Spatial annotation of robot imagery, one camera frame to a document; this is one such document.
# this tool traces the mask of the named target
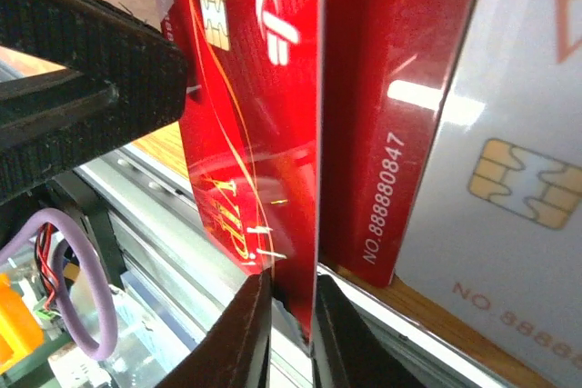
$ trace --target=red card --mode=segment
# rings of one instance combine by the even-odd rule
[[[157,0],[196,59],[180,122],[210,239],[272,267],[310,336],[316,268],[323,0]]]
[[[472,0],[326,0],[321,250],[386,286]]]

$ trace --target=orange plastic part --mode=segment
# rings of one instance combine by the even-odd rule
[[[0,374],[31,354],[45,341],[43,331],[20,295],[0,274]]]

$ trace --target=cable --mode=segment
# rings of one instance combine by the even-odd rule
[[[75,251],[80,266],[86,274],[99,318],[101,343],[96,342],[83,326],[71,302],[71,297],[66,287],[63,286],[65,283],[63,257],[67,244],[61,243],[55,249],[53,267],[56,279],[61,284],[56,290],[56,305],[63,317],[65,326],[73,340],[87,356],[96,361],[104,360],[113,353],[117,345],[117,317],[113,297],[93,246],[71,217],[53,208],[42,209],[33,214],[18,234],[0,250],[0,265],[14,256],[45,223],[52,224],[63,234]]]

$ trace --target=printed number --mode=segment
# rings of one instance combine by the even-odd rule
[[[392,147],[385,147],[385,149],[388,156],[394,160],[398,159],[398,157],[402,154],[402,152],[400,152],[398,149],[393,149]]]
[[[388,197],[386,197],[385,195],[382,194],[376,194],[376,196],[374,197],[376,199],[376,201],[383,205],[388,207],[390,205],[390,199]]]
[[[379,204],[375,204],[374,206],[372,206],[372,211],[374,211],[376,214],[382,217],[386,217],[388,215],[388,210],[386,208],[383,208]]]
[[[538,332],[537,335],[534,336],[534,341],[542,347],[548,347],[550,344],[552,344],[552,335],[545,332]]]
[[[513,326],[516,323],[517,317],[514,313],[507,311],[500,317],[501,321],[508,326]]]
[[[534,331],[534,327],[535,326],[532,323],[521,322],[516,329],[522,335],[529,336]]]
[[[371,224],[367,228],[370,230],[370,232],[372,234],[375,234],[377,236],[382,236],[382,228],[381,227],[374,226],[373,224]]]
[[[570,354],[572,354],[572,349],[567,344],[558,343],[552,347],[552,352],[554,352],[556,356],[559,356],[560,358],[567,359],[570,357]]]
[[[382,179],[382,182],[386,182],[387,184],[393,184],[396,182],[396,176],[390,172],[380,172],[380,179]]]
[[[380,193],[384,193],[385,195],[392,195],[392,192],[394,191],[392,189],[392,185],[386,185],[382,183],[378,184],[377,188]]]
[[[372,214],[372,216],[370,217],[370,221],[372,223],[376,223],[380,227],[382,227],[382,226],[384,226],[384,224],[386,224],[386,221],[382,217],[380,217],[376,214]]]
[[[400,141],[400,140],[399,140],[399,139],[396,137],[396,135],[392,134],[391,132],[388,132],[388,138],[386,139],[386,142],[387,142],[387,143],[390,143],[390,142],[392,142],[392,141],[394,141],[396,144],[398,144],[398,145],[400,145],[400,146],[403,146],[403,145],[404,145],[404,143],[403,143],[402,141]]]
[[[579,354],[576,358],[572,360],[572,364],[578,369],[582,370],[582,354]]]
[[[382,166],[384,168],[386,168],[388,172],[398,173],[398,163],[396,161],[390,161],[389,159],[383,159]]]

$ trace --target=wooden table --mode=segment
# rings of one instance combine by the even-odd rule
[[[128,9],[135,16],[157,25],[154,0],[106,0],[113,5]],[[20,68],[31,71],[41,68],[24,62]],[[176,173],[187,178],[184,150],[177,124],[171,124],[159,131],[135,141],[135,145],[150,154],[160,163],[167,165]],[[387,288],[379,289],[363,283],[346,270],[338,272],[344,277],[369,291],[380,300],[411,319],[417,320],[427,330],[467,353],[477,361],[491,368],[494,372],[518,386],[545,387],[552,386],[545,379],[532,372],[515,358],[503,352],[480,333],[469,328],[455,316],[440,306],[427,300],[420,293],[406,286],[398,278]]]

